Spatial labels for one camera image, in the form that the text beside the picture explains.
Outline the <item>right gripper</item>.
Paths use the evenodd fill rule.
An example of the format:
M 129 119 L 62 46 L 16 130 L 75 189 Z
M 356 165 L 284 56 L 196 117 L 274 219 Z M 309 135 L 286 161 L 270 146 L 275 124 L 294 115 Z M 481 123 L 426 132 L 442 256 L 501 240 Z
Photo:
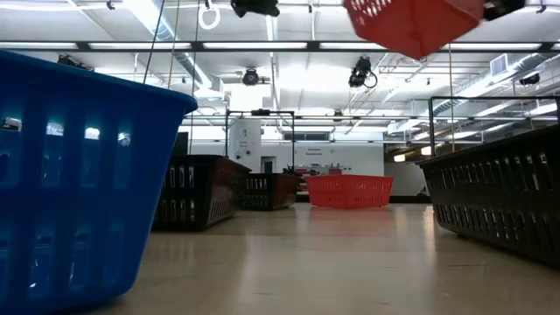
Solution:
M 525 0 L 484 0 L 483 18 L 491 21 L 501 18 L 525 6 Z

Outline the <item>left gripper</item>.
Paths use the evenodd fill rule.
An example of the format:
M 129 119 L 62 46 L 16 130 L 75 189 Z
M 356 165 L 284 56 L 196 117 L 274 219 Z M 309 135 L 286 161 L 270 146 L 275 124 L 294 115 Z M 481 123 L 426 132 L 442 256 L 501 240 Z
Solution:
M 253 0 L 230 0 L 230 4 L 239 18 L 243 18 L 253 9 Z M 278 0 L 255 0 L 253 11 L 264 16 L 278 17 L 280 10 L 277 6 Z

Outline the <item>red plastic basket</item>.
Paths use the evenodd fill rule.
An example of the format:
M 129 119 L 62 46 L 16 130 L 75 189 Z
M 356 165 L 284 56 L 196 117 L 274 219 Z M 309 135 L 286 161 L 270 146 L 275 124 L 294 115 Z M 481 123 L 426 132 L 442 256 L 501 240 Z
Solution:
M 344 0 L 356 35 L 415 60 L 476 28 L 484 0 Z
M 316 207 L 359 209 L 389 203 L 391 177 L 325 175 L 305 178 L 310 202 Z

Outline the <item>black plastic basket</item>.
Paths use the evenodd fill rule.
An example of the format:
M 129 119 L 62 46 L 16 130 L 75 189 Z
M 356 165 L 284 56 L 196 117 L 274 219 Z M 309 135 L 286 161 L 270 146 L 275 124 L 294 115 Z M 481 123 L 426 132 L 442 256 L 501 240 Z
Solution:
M 219 155 L 171 157 L 153 231 L 201 231 L 240 208 L 250 169 Z
M 441 228 L 560 268 L 560 125 L 419 166 Z
M 242 191 L 240 206 L 254 211 L 291 207 L 297 197 L 300 178 L 283 173 L 250 173 Z

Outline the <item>blue plastic basket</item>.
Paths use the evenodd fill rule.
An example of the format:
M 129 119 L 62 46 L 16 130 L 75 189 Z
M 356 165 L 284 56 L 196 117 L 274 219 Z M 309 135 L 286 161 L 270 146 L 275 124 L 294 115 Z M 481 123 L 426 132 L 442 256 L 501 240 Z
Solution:
M 196 101 L 0 51 L 0 315 L 98 305 L 137 278 Z

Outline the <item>white cylindrical column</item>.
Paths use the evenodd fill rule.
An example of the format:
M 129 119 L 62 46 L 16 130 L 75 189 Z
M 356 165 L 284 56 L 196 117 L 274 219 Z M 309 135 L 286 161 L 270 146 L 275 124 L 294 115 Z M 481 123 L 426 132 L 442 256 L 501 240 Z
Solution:
M 261 140 L 260 120 L 236 120 L 229 128 L 228 154 L 239 163 L 251 162 L 261 156 Z

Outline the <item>black monitor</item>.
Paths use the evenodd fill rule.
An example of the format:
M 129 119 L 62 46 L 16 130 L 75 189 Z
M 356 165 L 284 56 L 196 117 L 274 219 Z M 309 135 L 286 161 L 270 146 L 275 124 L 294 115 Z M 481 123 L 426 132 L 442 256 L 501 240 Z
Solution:
M 187 155 L 189 148 L 189 133 L 179 132 L 174 143 L 173 155 Z

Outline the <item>white wall vent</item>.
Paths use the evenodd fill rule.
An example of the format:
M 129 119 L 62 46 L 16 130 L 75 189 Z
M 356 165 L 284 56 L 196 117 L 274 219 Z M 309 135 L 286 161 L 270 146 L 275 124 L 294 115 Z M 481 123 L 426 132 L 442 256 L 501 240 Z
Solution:
M 490 72 L 493 78 L 508 73 L 508 54 L 503 53 L 490 61 Z

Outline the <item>black frame bar with lights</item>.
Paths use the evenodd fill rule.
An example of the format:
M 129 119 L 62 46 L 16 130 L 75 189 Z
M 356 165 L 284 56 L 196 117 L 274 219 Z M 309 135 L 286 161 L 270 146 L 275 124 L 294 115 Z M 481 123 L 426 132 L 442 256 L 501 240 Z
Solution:
M 0 49 L 12 51 L 67 52 L 386 52 L 381 45 L 360 41 L 0 41 Z M 458 42 L 438 49 L 458 53 L 560 52 L 560 42 Z

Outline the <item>silver air duct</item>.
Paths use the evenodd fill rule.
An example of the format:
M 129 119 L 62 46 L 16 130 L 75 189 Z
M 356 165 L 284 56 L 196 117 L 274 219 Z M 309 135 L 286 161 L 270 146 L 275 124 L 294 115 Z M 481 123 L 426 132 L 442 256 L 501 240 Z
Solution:
M 172 28 L 164 14 L 164 0 L 122 0 L 125 7 L 151 33 L 156 42 L 178 41 L 177 32 Z M 174 46 L 171 53 L 174 62 L 189 74 L 194 85 L 194 95 L 200 99 L 225 98 L 223 83 L 218 78 L 211 78 L 198 64 L 195 63 L 194 54 L 178 52 L 179 45 Z

